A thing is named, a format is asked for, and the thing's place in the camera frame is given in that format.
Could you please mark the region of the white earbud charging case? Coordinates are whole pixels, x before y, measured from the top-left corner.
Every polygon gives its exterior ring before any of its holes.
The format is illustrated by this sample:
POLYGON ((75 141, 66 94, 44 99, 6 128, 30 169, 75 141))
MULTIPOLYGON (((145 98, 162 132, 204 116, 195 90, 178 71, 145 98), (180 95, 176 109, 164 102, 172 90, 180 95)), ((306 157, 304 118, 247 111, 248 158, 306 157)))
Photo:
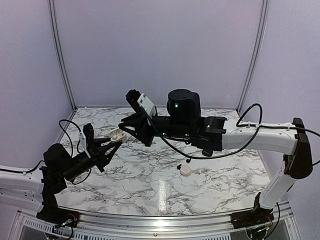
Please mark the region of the white earbud charging case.
POLYGON ((112 143, 119 142, 119 141, 121 141, 122 143, 125 143, 127 141, 126 133, 119 128, 112 129, 108 133, 108 136, 110 137, 110 141, 112 143))

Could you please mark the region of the black earbud charging case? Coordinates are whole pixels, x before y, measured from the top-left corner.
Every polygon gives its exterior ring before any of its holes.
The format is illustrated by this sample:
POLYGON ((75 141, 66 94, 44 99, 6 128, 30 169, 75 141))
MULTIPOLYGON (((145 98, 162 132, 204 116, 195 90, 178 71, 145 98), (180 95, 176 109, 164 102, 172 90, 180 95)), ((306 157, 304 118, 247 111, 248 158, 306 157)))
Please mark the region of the black earbud charging case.
POLYGON ((203 149, 202 155, 205 157, 211 157, 213 155, 213 150, 212 149, 203 149))

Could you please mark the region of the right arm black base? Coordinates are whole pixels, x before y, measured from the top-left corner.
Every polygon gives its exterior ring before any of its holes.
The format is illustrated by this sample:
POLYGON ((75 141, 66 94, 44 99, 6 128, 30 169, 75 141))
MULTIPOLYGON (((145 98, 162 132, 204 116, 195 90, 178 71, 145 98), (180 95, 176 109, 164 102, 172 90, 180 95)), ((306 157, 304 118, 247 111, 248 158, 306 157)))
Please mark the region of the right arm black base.
POLYGON ((234 212, 231 214, 230 222, 234 229, 251 227, 274 220, 274 215, 272 213, 273 210, 261 207, 259 203, 260 195, 260 192, 256 195, 253 209, 234 212))

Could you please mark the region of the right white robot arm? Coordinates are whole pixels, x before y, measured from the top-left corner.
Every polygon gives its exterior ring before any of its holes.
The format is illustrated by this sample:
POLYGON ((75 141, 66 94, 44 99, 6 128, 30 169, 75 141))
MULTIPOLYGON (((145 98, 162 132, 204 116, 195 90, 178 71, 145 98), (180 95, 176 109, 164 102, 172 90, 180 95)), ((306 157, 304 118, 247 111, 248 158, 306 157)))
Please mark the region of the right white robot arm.
POLYGON ((300 118, 287 123, 263 124, 203 117, 199 94, 187 89, 175 89, 168 94, 167 116, 158 115, 153 102, 135 89, 125 97, 134 114, 123 118, 119 128, 147 147, 154 137, 160 137, 166 144, 179 141, 211 152, 228 150, 230 155, 244 149, 282 153, 283 166, 256 196, 254 207, 247 214, 252 224, 260 223, 296 181, 313 171, 308 131, 300 118))

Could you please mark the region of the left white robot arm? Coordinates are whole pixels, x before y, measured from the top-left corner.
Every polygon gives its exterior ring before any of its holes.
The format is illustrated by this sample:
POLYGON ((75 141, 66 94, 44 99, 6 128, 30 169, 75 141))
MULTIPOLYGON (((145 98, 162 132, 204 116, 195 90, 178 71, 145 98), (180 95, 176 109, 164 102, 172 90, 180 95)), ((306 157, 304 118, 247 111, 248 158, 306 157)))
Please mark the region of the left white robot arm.
POLYGON ((42 197, 54 196, 67 188, 66 182, 74 180, 92 167, 104 171, 123 141, 111 141, 110 138, 94 139, 86 152, 81 152, 75 157, 67 152, 60 143, 53 144, 43 154, 44 166, 37 165, 31 170, 0 170, 0 186, 5 189, 26 190, 42 194, 42 197))

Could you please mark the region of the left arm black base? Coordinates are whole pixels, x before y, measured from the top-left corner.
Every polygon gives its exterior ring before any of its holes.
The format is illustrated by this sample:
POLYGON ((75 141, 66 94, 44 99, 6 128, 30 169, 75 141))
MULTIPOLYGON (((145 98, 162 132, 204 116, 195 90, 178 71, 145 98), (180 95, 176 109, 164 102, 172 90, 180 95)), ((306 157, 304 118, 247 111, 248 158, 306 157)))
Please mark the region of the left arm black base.
POLYGON ((36 218, 62 226, 66 222, 68 227, 76 228, 80 213, 74 210, 60 208, 54 194, 42 196, 42 209, 36 214, 36 218))

